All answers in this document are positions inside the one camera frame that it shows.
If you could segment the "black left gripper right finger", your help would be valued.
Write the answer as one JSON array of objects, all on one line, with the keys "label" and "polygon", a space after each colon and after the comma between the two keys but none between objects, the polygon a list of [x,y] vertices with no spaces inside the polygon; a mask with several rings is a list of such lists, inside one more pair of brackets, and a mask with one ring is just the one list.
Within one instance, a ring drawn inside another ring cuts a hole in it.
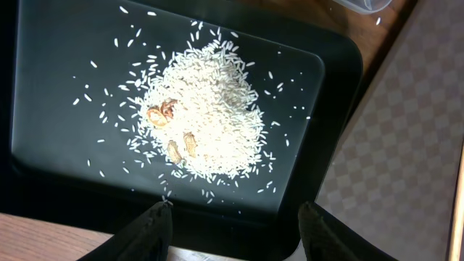
[{"label": "black left gripper right finger", "polygon": [[382,261],[393,257],[331,217],[314,202],[300,205],[299,234],[309,261]]}]

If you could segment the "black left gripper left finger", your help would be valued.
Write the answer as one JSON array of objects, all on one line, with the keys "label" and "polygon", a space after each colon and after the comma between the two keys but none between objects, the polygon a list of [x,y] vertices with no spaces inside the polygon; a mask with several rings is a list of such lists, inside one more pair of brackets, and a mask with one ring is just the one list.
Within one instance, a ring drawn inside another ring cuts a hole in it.
[{"label": "black left gripper left finger", "polygon": [[171,205],[158,202],[79,261],[166,261],[172,238]]}]

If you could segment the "wooden chopstick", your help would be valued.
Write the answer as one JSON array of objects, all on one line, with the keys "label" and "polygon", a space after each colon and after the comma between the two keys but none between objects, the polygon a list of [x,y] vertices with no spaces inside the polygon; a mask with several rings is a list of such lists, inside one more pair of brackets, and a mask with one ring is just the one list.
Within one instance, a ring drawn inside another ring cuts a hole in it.
[{"label": "wooden chopstick", "polygon": [[463,245],[463,157],[463,150],[461,150],[449,240],[448,261],[460,261]]}]

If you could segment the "pile of rice grains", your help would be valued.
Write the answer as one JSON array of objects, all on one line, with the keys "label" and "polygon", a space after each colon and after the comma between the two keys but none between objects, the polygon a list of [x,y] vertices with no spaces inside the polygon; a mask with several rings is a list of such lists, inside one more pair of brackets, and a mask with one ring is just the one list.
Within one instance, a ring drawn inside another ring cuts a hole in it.
[{"label": "pile of rice grains", "polygon": [[[72,106],[90,148],[73,153],[71,173],[166,202],[277,207],[323,83],[320,58],[132,1],[96,12],[109,17],[96,43],[109,56],[91,58],[81,75]],[[155,128],[147,110],[173,99],[173,119]],[[195,136],[196,158],[184,132]],[[171,138],[179,164],[167,154]]]}]

